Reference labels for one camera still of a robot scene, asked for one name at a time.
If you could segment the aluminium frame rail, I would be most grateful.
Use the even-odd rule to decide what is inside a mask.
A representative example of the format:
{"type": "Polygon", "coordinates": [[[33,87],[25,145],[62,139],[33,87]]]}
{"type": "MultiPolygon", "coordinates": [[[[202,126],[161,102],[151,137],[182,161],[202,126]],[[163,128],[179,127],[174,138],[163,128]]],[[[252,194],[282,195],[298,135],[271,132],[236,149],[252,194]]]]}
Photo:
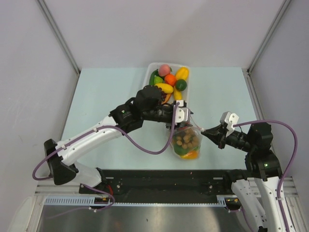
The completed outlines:
{"type": "Polygon", "coordinates": [[[55,186],[38,185],[35,194],[37,195],[78,195],[79,185],[55,186]]]}

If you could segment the green leaf vegetable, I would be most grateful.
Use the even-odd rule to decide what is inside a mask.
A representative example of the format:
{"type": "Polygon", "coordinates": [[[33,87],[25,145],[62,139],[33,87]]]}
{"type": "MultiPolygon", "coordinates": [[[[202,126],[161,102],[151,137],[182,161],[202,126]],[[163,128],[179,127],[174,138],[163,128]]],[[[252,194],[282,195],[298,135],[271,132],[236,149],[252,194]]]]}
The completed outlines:
{"type": "Polygon", "coordinates": [[[179,146],[179,145],[175,145],[173,147],[173,150],[179,156],[184,156],[189,152],[188,148],[184,149],[182,146],[179,146]]]}

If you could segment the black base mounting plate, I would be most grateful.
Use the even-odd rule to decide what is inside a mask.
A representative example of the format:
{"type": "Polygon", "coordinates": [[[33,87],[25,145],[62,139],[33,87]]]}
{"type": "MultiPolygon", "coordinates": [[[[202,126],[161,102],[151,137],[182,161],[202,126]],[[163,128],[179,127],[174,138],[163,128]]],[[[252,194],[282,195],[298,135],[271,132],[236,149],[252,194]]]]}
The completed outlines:
{"type": "Polygon", "coordinates": [[[255,179],[244,170],[99,170],[101,183],[88,189],[83,182],[70,181],[61,186],[79,185],[79,194],[108,190],[120,198],[210,198],[233,195],[231,184],[245,179],[255,187],[255,179]]]}

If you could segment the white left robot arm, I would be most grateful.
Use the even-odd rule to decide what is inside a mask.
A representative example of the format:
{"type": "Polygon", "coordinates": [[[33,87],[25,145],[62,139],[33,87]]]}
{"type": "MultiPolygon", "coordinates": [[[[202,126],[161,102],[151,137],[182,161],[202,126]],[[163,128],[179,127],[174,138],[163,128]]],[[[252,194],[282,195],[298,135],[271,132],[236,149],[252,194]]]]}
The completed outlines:
{"type": "Polygon", "coordinates": [[[163,91],[155,86],[145,86],[135,97],[110,111],[102,121],[65,141],[45,141],[44,148],[51,178],[55,185],[75,182],[90,186],[102,193],[107,182],[99,168],[90,168],[78,163],[78,159],[102,143],[128,137],[140,129],[144,121],[165,123],[171,132],[190,121],[191,111],[184,100],[163,103],[163,91]]]}

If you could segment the yellow green pear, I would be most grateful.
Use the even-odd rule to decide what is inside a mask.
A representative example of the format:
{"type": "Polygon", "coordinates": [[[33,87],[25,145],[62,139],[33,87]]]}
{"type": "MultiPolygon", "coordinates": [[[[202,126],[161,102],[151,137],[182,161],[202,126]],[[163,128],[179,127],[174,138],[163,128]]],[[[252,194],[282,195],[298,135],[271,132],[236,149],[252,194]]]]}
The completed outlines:
{"type": "Polygon", "coordinates": [[[159,76],[154,76],[154,84],[164,83],[164,80],[159,76]]]}

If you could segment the yellow bell pepper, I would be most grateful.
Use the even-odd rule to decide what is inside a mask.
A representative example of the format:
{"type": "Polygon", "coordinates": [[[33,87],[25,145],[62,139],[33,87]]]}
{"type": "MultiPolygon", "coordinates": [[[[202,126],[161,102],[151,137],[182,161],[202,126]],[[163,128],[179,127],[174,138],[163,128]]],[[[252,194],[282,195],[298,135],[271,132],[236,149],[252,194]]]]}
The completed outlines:
{"type": "Polygon", "coordinates": [[[187,80],[189,76],[189,69],[187,67],[181,67],[179,68],[175,73],[176,80],[187,80]]]}

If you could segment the pink peach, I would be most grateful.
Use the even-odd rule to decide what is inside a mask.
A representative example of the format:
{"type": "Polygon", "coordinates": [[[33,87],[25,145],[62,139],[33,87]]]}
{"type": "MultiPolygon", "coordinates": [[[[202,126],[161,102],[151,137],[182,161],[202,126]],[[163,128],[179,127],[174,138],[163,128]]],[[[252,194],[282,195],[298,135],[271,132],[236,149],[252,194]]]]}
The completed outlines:
{"type": "Polygon", "coordinates": [[[170,66],[167,64],[162,64],[158,69],[158,74],[160,76],[166,76],[170,74],[170,72],[171,72],[170,66]]]}

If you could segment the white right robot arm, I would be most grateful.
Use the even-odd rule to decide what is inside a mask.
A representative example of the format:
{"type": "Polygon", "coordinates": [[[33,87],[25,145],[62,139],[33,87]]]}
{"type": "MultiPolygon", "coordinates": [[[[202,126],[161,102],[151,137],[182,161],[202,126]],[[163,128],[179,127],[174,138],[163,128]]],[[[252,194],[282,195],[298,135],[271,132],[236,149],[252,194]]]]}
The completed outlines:
{"type": "Polygon", "coordinates": [[[294,232],[284,196],[283,181],[286,172],[282,171],[277,156],[271,150],[273,140],[271,124],[285,126],[293,135],[294,149],[297,152],[297,135],[287,124],[277,120],[250,121],[248,133],[228,130],[227,123],[202,130],[201,134],[210,139],[220,149],[226,145],[246,152],[246,171],[227,171],[223,177],[223,189],[235,194],[240,201],[239,211],[251,232],[294,232]]]}

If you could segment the green lime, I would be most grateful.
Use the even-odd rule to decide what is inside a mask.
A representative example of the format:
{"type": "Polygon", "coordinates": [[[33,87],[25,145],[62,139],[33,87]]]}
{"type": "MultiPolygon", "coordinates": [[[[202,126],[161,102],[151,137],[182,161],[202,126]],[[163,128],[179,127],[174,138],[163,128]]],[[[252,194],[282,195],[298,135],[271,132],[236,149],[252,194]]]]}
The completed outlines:
{"type": "Polygon", "coordinates": [[[175,88],[176,88],[178,91],[182,92],[182,91],[186,90],[186,88],[187,88],[187,82],[186,82],[184,79],[179,79],[179,80],[177,80],[176,83],[175,83],[175,88]]]}

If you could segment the dark purple grape bunch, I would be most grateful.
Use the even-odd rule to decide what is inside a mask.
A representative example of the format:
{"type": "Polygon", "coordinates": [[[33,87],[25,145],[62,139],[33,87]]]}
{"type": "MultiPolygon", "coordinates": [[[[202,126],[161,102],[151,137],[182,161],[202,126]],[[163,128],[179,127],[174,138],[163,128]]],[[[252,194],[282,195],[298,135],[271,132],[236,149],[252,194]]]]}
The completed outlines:
{"type": "Polygon", "coordinates": [[[171,97],[171,93],[165,93],[163,91],[161,91],[161,103],[164,104],[164,103],[167,103],[169,100],[170,100],[170,97],[171,97]]]}

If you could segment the white plastic fruit tray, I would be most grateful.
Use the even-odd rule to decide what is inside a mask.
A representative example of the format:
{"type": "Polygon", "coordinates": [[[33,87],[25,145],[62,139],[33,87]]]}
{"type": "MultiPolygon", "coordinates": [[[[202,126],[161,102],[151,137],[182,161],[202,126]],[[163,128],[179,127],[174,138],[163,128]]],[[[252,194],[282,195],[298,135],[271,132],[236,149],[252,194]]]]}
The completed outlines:
{"type": "Polygon", "coordinates": [[[188,102],[190,92],[190,68],[180,64],[151,63],[146,71],[142,86],[157,86],[163,91],[163,103],[175,100],[188,102]]]}

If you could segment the brown longan bunch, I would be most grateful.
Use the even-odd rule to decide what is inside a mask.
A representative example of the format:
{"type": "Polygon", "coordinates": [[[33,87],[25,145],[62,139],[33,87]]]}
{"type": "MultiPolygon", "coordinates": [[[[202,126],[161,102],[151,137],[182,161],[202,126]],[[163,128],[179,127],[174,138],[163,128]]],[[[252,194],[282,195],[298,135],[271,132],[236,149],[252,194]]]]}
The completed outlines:
{"type": "Polygon", "coordinates": [[[183,137],[176,136],[175,144],[182,146],[184,149],[193,148],[193,136],[185,135],[183,137]]]}

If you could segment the clear zip top bag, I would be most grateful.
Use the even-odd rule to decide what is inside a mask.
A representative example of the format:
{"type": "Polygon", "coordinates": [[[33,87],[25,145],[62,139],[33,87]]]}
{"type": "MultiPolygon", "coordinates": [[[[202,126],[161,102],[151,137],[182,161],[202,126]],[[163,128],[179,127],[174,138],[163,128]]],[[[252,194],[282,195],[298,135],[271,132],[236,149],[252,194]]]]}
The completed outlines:
{"type": "Polygon", "coordinates": [[[201,127],[195,123],[191,116],[188,123],[173,131],[169,147],[180,159],[196,160],[200,155],[201,142],[201,127]]]}

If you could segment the yellow orange mango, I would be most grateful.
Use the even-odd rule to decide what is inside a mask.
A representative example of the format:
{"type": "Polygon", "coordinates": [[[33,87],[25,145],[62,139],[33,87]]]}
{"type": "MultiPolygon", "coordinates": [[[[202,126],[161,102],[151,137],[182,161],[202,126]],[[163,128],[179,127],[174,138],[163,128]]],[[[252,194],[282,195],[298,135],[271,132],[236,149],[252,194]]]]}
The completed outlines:
{"type": "Polygon", "coordinates": [[[185,159],[185,160],[195,160],[199,157],[199,150],[192,150],[188,153],[186,153],[185,155],[180,156],[181,159],[185,159]]]}

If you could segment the orange tangerine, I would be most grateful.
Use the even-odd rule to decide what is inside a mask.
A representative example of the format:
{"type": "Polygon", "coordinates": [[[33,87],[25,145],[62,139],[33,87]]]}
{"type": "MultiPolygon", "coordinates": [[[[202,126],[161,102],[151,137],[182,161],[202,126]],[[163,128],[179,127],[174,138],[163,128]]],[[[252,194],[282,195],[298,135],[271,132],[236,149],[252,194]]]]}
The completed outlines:
{"type": "Polygon", "coordinates": [[[173,74],[168,74],[165,76],[164,81],[166,84],[171,85],[173,87],[175,86],[177,79],[173,74]]]}

